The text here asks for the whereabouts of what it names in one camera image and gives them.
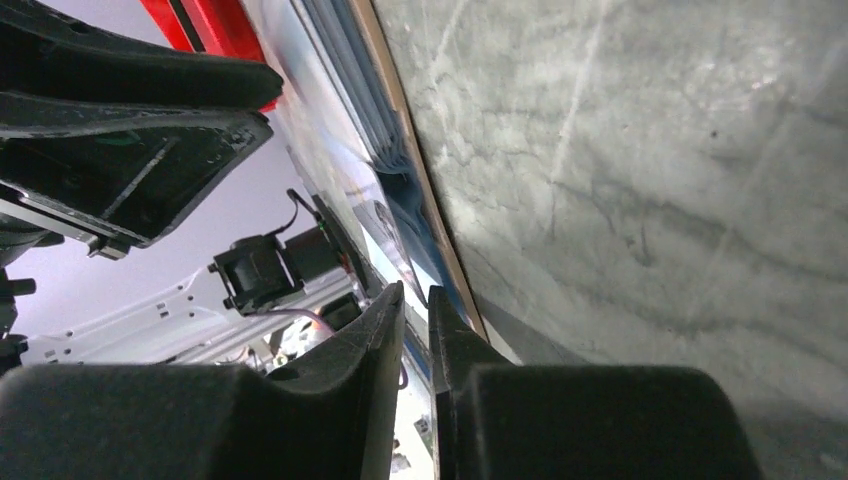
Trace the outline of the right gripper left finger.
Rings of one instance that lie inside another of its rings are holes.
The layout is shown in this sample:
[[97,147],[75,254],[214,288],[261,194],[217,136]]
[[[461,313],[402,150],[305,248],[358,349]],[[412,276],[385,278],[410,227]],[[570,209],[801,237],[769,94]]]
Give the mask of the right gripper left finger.
[[36,365],[1,381],[5,479],[385,479],[404,290],[270,375]]

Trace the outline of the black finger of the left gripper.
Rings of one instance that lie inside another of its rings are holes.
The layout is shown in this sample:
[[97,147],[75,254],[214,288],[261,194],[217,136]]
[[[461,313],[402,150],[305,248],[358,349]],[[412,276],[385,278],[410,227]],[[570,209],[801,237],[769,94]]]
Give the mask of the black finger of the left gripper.
[[93,27],[38,1],[1,4],[4,130],[228,130],[263,125],[281,77]]

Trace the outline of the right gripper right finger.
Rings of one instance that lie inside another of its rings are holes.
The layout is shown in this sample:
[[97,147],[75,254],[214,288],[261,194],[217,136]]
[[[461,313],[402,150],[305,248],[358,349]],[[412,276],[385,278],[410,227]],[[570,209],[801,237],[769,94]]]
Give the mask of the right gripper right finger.
[[428,295],[440,479],[758,479],[728,396],[678,366],[516,365]]

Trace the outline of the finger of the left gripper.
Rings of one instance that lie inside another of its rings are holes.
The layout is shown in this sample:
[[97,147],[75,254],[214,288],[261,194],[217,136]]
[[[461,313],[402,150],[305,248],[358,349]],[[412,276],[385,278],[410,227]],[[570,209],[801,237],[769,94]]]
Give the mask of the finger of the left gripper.
[[272,136],[254,112],[178,115],[1,142],[1,230],[36,230],[113,260],[173,232]]

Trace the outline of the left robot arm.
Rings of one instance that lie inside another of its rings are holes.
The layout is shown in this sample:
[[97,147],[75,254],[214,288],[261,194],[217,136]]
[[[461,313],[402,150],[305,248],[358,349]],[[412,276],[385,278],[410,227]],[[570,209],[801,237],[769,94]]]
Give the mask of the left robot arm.
[[[271,138],[282,78],[237,1],[150,1],[163,47],[38,1],[1,5],[1,263],[73,239],[112,260],[173,232]],[[315,226],[237,240],[163,292],[54,334],[13,332],[30,278],[1,279],[1,366],[213,361],[307,318],[356,318],[375,281],[319,197]]]

